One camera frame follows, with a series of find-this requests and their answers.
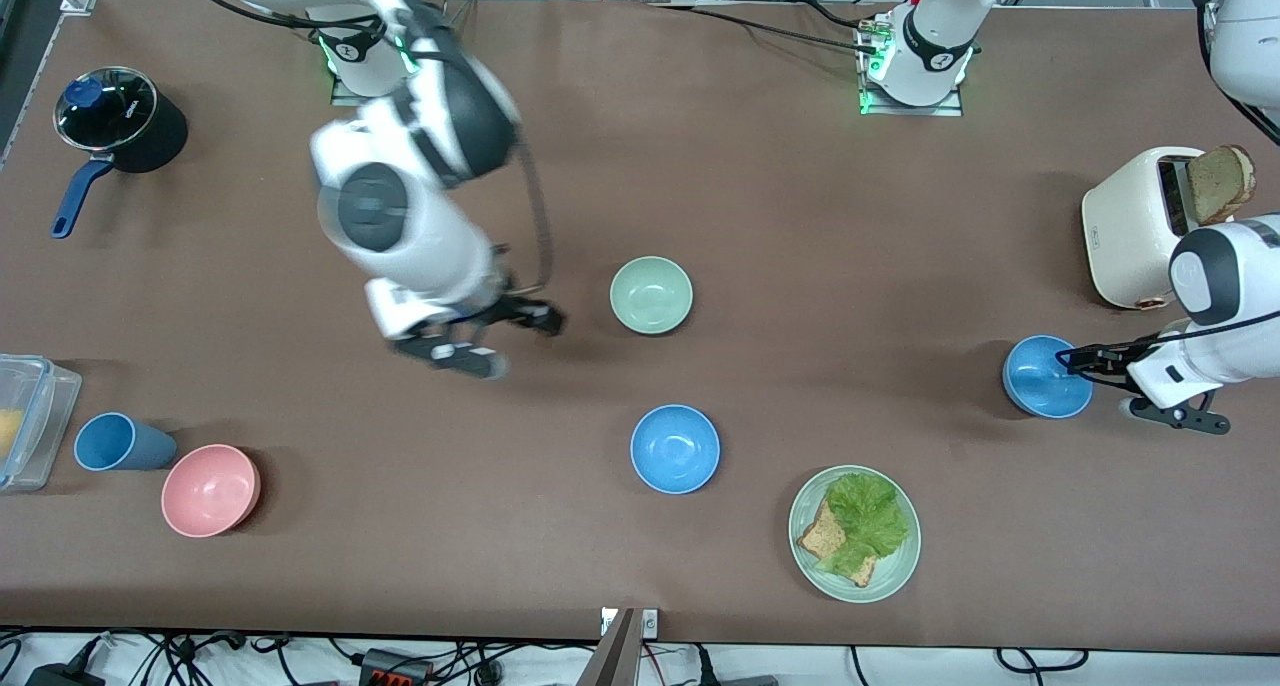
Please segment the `blue bowl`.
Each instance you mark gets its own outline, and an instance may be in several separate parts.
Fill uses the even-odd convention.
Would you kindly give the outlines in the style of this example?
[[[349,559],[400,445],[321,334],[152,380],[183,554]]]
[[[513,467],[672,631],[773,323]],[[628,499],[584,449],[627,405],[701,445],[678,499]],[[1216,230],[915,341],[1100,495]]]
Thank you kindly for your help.
[[[721,435],[707,413],[691,404],[659,404],[636,422],[628,453],[635,474],[648,488],[686,495],[716,475]]]
[[[1068,372],[1057,355],[1074,346],[1051,335],[1018,340],[1002,367],[1004,390],[1009,399],[1032,416],[1066,420],[1082,413],[1092,401],[1093,381]]]

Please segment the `light green bowl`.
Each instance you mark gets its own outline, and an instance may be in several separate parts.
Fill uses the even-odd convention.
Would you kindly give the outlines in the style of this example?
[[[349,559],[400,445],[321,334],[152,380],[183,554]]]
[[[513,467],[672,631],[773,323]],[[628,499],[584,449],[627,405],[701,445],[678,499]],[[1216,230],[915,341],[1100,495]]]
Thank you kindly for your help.
[[[689,273],[672,259],[631,259],[609,285],[614,317],[630,331],[657,337],[675,331],[692,311],[694,285]]]

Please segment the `pink bowl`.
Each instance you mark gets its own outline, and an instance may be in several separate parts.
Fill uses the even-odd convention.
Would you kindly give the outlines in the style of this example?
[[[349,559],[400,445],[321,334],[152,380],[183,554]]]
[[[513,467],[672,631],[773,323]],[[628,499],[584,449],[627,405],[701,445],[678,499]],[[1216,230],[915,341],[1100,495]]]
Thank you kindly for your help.
[[[259,467],[246,452],[237,445],[201,445],[170,468],[161,513],[175,534],[215,538],[243,522],[260,493]]]

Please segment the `cream toaster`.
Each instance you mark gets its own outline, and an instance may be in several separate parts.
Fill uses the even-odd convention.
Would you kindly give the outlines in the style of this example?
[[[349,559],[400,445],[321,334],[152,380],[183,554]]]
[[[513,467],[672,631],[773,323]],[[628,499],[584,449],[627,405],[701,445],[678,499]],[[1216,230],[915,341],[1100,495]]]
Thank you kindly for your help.
[[[1148,148],[1082,198],[1082,225],[1094,289],[1120,308],[1152,311],[1176,297],[1167,273],[1175,244],[1197,230],[1188,163],[1204,154]]]

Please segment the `toast slice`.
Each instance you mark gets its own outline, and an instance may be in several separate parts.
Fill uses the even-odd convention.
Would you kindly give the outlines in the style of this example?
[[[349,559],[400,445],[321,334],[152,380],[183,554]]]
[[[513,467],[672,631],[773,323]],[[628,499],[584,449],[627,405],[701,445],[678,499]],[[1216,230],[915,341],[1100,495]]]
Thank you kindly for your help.
[[[1187,166],[1196,224],[1224,224],[1254,197],[1254,161],[1240,145],[1219,145]]]

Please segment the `green lettuce leaf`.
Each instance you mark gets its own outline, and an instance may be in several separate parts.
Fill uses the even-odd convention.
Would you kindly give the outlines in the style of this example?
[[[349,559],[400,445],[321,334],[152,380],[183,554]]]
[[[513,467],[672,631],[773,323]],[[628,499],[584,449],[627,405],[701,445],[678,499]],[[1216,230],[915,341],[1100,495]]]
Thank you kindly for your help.
[[[818,568],[867,587],[878,562],[896,553],[909,534],[897,497],[899,490],[887,477],[868,474],[837,477],[826,491],[826,503],[845,541],[822,557]]]

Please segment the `light green plate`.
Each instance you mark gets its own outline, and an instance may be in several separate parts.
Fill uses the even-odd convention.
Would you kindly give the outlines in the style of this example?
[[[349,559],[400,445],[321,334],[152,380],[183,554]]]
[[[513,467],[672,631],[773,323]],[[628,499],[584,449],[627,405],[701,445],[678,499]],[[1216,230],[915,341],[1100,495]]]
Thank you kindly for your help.
[[[896,553],[878,562],[868,587],[855,587],[845,578],[819,571],[817,568],[818,559],[797,545],[797,540],[815,518],[818,506],[826,498],[828,486],[837,477],[855,474],[887,477],[877,471],[877,468],[856,465],[823,468],[823,471],[809,477],[792,500],[788,513],[788,540],[797,568],[815,589],[838,602],[868,604],[884,600],[902,589],[914,575],[922,554],[922,531],[916,509],[908,494],[892,477],[887,477],[887,480],[899,490],[897,503],[908,517],[909,534]]]

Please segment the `brown bread slice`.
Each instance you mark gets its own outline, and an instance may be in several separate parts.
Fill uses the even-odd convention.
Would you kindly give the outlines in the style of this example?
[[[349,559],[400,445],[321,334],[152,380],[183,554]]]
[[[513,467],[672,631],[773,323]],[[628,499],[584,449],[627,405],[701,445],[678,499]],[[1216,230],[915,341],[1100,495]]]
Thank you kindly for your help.
[[[859,589],[870,585],[881,559],[868,545],[850,540],[826,498],[797,545],[818,559],[819,571],[845,578]]]

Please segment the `blue cup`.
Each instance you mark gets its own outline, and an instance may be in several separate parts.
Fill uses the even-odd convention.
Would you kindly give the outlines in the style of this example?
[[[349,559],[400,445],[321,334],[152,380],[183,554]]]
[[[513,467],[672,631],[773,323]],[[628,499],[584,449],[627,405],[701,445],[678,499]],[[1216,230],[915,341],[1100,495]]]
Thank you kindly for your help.
[[[73,444],[76,462],[90,472],[166,468],[177,457],[174,436],[127,413],[97,413]]]

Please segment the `black red power strip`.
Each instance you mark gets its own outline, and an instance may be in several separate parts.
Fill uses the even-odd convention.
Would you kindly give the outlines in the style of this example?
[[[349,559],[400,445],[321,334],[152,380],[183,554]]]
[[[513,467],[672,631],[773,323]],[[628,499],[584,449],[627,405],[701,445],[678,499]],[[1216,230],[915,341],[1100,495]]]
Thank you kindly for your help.
[[[369,649],[360,663],[357,686],[428,686],[431,674],[426,657]]]

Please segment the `glass lid with blue knob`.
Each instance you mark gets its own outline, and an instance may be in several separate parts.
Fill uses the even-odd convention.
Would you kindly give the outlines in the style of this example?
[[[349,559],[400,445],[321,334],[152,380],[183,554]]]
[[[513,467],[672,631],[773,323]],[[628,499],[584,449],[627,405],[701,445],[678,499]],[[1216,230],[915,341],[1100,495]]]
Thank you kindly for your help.
[[[111,150],[136,140],[157,108],[157,88],[140,70],[106,67],[78,76],[64,86],[52,122],[68,145]]]

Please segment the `clear plastic container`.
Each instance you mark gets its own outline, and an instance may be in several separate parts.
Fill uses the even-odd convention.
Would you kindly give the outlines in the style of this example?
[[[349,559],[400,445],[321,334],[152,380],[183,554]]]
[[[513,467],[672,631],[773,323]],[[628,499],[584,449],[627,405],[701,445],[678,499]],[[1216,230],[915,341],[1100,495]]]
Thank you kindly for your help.
[[[0,410],[26,413],[10,456],[0,465],[0,494],[45,488],[81,384],[78,372],[41,355],[0,353]]]

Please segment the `black power adapter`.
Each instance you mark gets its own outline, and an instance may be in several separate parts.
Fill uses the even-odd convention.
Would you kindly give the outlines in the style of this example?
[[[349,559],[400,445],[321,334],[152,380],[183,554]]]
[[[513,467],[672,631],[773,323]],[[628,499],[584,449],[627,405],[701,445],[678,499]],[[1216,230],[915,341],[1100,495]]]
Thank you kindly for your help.
[[[105,686],[105,680],[68,664],[45,664],[35,668],[24,686]]]

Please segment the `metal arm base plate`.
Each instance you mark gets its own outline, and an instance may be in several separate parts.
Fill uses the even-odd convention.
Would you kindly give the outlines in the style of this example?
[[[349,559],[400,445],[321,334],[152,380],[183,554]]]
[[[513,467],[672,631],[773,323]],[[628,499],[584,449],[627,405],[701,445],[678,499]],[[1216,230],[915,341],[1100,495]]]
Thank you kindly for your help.
[[[858,56],[858,93],[861,115],[895,115],[895,116],[963,116],[963,97],[960,84],[965,77],[965,63],[973,56],[973,51],[965,54],[961,67],[956,70],[956,79],[945,99],[932,104],[901,102],[884,90],[884,77],[896,65],[896,58],[901,54],[913,56],[909,49],[900,49],[895,35],[895,22],[891,13],[877,13],[873,19],[858,22],[855,29],[855,44],[860,47],[870,47],[870,52],[860,52]]]
[[[344,17],[320,29],[320,44],[334,77],[335,102],[356,102],[389,95],[422,70],[413,56],[415,13],[396,10],[383,17]]]

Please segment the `small metal bracket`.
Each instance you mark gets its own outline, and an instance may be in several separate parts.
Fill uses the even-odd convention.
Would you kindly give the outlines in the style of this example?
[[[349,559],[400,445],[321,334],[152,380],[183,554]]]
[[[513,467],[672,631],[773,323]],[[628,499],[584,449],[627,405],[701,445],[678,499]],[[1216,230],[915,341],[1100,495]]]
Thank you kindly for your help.
[[[621,613],[617,608],[602,608],[600,610],[600,636],[604,637],[616,617]],[[646,641],[658,640],[658,627],[659,627],[659,610],[655,608],[645,608],[639,610],[640,630],[643,639]]]

